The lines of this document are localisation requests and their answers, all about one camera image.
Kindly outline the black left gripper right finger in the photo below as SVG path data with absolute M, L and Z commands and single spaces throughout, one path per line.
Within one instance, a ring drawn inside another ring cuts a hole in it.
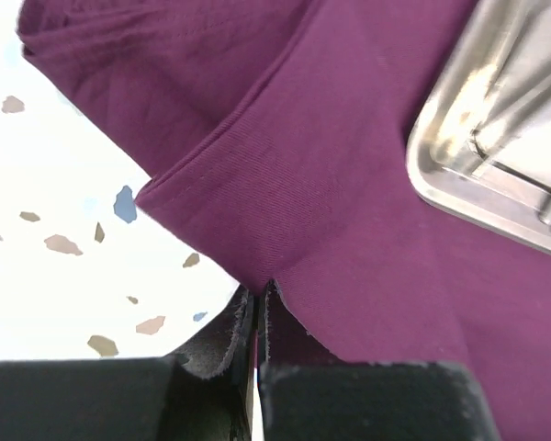
M 347 363 L 288 311 L 275 281 L 258 310 L 267 440 L 498 440 L 482 389 L 451 362 Z

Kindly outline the purple cloth wrap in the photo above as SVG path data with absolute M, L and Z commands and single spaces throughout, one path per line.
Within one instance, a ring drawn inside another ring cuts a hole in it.
M 423 203 L 408 125 L 471 1 L 27 1 L 25 58 L 149 176 L 138 206 L 346 361 L 468 364 L 551 440 L 551 257 Z

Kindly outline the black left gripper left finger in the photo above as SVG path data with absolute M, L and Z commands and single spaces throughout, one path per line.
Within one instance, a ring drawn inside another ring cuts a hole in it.
M 248 440 L 256 302 L 166 356 L 0 362 L 0 440 Z

